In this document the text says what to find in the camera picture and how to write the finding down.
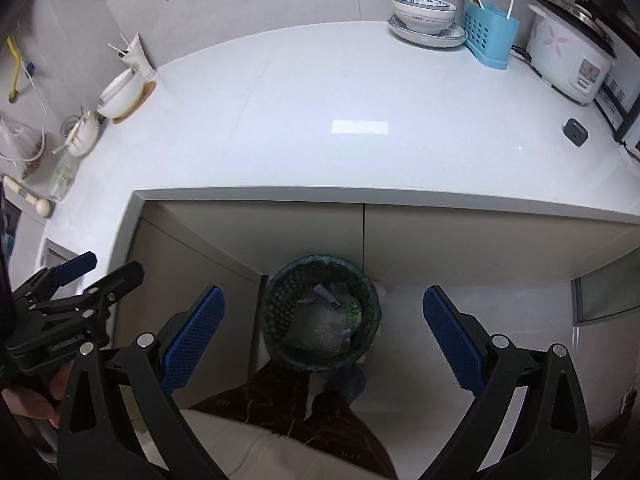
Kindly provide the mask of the person's left hand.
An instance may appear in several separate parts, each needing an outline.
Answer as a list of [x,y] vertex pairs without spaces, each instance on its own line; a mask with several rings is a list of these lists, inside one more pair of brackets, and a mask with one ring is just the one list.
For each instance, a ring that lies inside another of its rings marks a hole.
[[46,420],[50,422],[53,428],[58,429],[61,418],[60,403],[65,398],[68,380],[74,364],[74,361],[64,363],[50,381],[49,394],[55,400],[55,403],[48,401],[40,393],[29,389],[3,389],[1,391],[2,398],[6,401],[11,413],[16,416]]

